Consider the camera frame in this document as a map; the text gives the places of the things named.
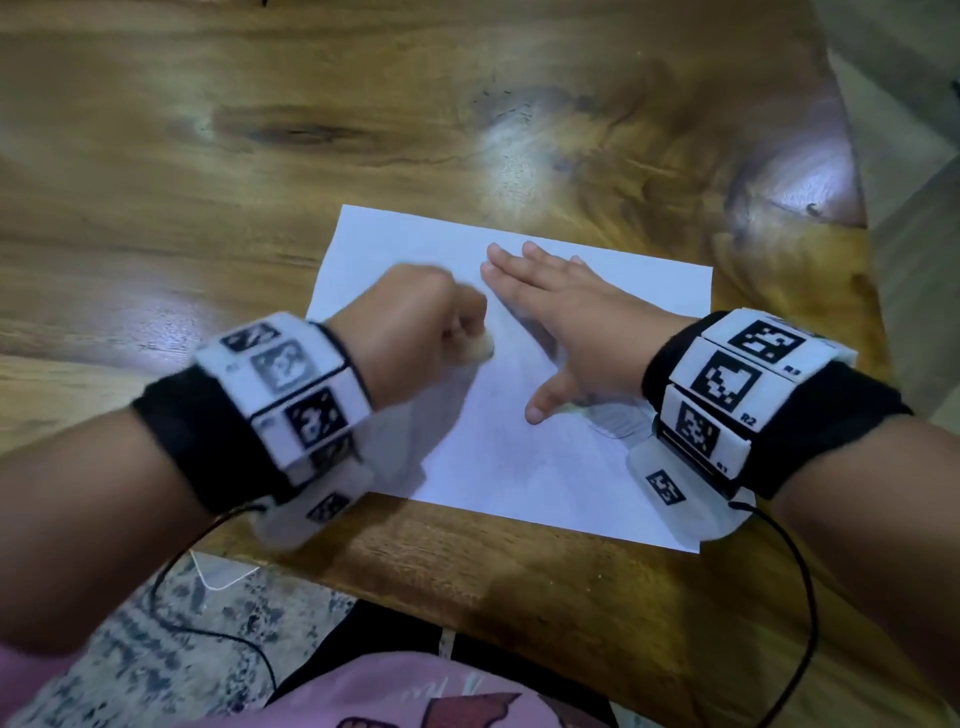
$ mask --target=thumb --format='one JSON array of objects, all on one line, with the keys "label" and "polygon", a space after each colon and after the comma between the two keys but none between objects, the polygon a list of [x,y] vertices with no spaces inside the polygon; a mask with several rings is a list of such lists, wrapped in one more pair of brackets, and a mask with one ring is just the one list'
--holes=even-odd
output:
[{"label": "thumb", "polygon": [[526,417],[531,425],[539,425],[558,407],[581,396],[580,385],[569,369],[564,367],[540,385],[527,402]]}]

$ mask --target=wristband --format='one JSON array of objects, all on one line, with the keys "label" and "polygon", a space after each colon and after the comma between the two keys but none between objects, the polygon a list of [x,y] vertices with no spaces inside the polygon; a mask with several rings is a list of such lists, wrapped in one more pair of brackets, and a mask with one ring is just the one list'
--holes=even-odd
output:
[{"label": "wristband", "polygon": [[[132,407],[211,513],[262,497],[287,503],[359,461],[354,429],[371,415],[370,399],[323,325],[277,313],[212,339],[196,361]],[[335,498],[314,520],[356,497]]]},{"label": "wristband", "polygon": [[643,393],[657,437],[715,490],[770,498],[818,455],[912,414],[895,389],[853,370],[855,357],[762,311],[720,311],[667,342]]}]

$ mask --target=left hand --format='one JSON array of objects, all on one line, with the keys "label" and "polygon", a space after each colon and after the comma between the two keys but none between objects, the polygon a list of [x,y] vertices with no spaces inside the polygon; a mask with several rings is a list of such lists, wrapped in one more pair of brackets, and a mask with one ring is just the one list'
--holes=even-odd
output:
[{"label": "left hand", "polygon": [[487,297],[449,271],[400,263],[326,323],[343,340],[379,410],[436,381],[451,340],[482,335],[486,315]]}]

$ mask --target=right hand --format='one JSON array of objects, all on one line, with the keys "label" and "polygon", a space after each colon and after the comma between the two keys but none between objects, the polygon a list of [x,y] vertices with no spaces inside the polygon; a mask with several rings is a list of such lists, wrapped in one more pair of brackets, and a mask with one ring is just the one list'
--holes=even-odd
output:
[{"label": "right hand", "polygon": [[537,425],[584,395],[639,396],[647,366],[676,333],[697,321],[664,311],[597,276],[576,255],[565,260],[529,240],[523,257],[498,245],[480,267],[496,295],[530,314],[563,345],[564,367],[530,398]]}]

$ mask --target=forearm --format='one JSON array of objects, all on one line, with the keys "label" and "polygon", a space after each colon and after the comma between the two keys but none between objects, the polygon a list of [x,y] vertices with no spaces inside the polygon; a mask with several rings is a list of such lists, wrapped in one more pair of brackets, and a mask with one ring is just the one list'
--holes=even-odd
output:
[{"label": "forearm", "polygon": [[960,440],[886,420],[808,463],[773,501],[857,604],[960,704]]},{"label": "forearm", "polygon": [[129,408],[6,455],[0,500],[0,642],[38,653],[80,647],[211,521]]}]

